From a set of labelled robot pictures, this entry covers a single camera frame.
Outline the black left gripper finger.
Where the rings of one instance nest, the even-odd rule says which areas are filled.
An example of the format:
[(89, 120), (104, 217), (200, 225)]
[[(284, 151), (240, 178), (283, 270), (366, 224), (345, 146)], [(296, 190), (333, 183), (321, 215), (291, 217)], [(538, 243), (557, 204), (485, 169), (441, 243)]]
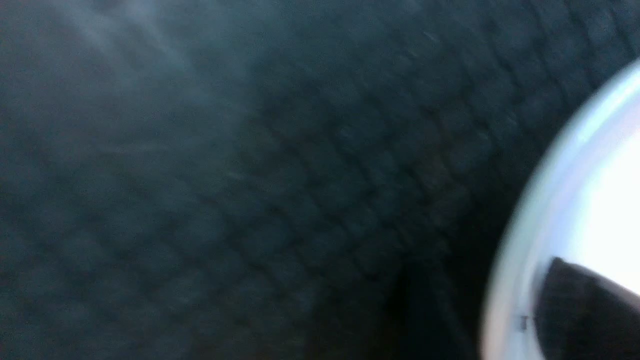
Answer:
[(553, 258), (534, 312), (546, 360), (637, 360), (639, 296), (584, 266)]

